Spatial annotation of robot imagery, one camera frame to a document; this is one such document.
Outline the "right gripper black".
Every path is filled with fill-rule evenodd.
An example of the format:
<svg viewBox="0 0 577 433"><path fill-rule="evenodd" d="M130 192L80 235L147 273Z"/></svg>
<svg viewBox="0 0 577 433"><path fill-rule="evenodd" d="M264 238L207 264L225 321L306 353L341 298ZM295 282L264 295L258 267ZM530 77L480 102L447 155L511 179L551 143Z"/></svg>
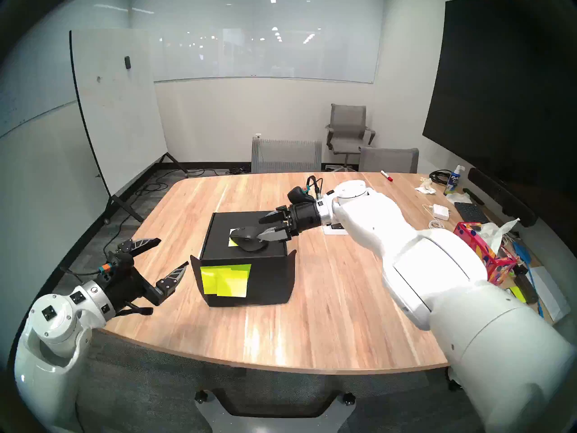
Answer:
<svg viewBox="0 0 577 433"><path fill-rule="evenodd" d="M303 202L275 208L259 219L260 225L283 223L289 226L272 226L258 234L262 242L288 241L309 229L322 225L316 202Z"/></svg>

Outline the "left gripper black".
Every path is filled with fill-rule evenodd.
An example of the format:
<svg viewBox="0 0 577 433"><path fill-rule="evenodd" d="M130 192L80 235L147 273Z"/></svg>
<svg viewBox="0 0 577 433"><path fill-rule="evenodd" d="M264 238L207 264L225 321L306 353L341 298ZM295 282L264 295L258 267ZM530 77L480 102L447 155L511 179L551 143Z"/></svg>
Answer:
<svg viewBox="0 0 577 433"><path fill-rule="evenodd" d="M161 242L160 238L129 239L118 244L118 252L138 256L155 248ZM189 266L188 261L172 270L163 279L156 282L156 288L144 279L135 268L116 271L113 276L99 274L96 283L108 298L111 308L114 310L114 318L127 315L148 316L153 314L153 308L139 307L133 301L143 297L154 306L161 305L175 292L187 266Z"/></svg>

